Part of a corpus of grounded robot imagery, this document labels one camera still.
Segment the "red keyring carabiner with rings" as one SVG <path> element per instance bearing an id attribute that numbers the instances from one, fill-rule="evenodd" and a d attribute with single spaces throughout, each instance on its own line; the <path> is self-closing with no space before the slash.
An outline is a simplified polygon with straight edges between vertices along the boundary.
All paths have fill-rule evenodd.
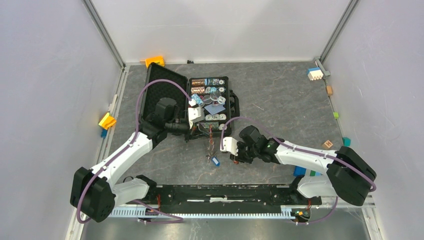
<path id="1" fill-rule="evenodd" d="M 211 160 L 212 157 L 216 155 L 216 148 L 215 148 L 215 140 L 214 140 L 214 133 L 213 133 L 213 126 L 209 125 L 207 128 L 207 136 L 208 136 L 208 154 L 206 155 L 208 160 Z"/>

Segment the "blue key tag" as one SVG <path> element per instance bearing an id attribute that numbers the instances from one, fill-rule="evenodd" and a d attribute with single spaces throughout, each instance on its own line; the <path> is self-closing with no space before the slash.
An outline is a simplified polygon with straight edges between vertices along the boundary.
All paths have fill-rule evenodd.
<path id="1" fill-rule="evenodd" d="M 211 158 L 211 162 L 217 167 L 220 166 L 220 161 L 215 156 Z"/>

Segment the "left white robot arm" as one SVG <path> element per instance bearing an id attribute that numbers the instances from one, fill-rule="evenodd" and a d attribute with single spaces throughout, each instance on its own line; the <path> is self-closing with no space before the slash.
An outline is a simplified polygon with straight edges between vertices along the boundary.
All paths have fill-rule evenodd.
<path id="1" fill-rule="evenodd" d="M 156 200 L 157 190 L 146 179 L 136 177 L 124 183 L 118 180 L 168 133 L 186 134 L 195 122 L 204 118 L 203 109 L 195 100 L 189 101 L 188 119 L 176 122 L 178 109 L 174 99 L 161 98 L 125 144 L 90 169 L 81 167 L 75 172 L 70 203 L 77 209 L 79 223 L 102 222 L 114 208 L 129 202 L 142 200 L 151 204 Z"/>

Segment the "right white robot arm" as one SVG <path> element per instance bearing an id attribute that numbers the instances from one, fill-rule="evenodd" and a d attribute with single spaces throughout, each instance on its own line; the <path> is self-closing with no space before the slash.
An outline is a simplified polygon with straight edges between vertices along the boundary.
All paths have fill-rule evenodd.
<path id="1" fill-rule="evenodd" d="M 260 159 L 319 173 L 319 176 L 303 176 L 295 181 L 295 187 L 288 191 L 289 199 L 295 204 L 313 197 L 332 196 L 360 207 L 368 194 L 377 189 L 376 172 L 349 146 L 338 150 L 305 147 L 282 138 L 266 138 L 253 125 L 245 127 L 239 137 L 240 141 L 233 137 L 220 141 L 220 151 L 230 153 L 234 161 L 250 164 Z"/>

